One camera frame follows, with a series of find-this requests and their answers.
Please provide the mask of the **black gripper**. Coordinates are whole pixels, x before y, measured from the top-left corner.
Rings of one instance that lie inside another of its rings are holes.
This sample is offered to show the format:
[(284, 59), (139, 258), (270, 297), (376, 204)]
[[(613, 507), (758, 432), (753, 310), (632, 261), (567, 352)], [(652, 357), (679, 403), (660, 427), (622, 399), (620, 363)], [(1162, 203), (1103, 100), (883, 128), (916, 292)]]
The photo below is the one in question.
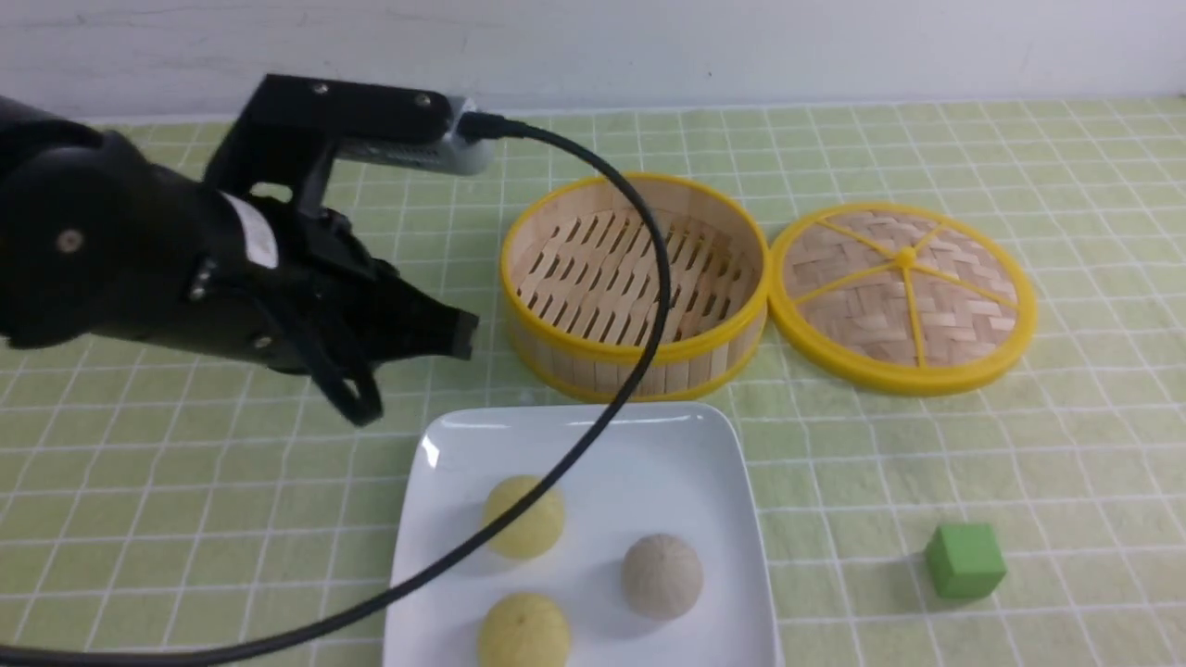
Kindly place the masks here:
[(383, 415), (374, 368), (472, 357), (479, 318), (449, 307), (374, 258), (350, 220), (270, 197), (202, 197), (190, 282), (196, 349), (308, 376), (356, 427)]

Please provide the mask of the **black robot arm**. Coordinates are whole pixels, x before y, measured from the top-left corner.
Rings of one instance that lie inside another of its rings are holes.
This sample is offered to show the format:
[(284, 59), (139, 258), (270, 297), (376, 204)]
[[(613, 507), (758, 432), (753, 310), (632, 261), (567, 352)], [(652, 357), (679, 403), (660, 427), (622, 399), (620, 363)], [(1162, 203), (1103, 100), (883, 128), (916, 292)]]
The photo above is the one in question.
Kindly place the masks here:
[(4, 339), (87, 333), (306, 375), (347, 423), (383, 414), (374, 373), (470, 358), (478, 318), (374, 258), (323, 204), (338, 159), (468, 176), (463, 99), (270, 74), (202, 178), (123, 132), (4, 99)]

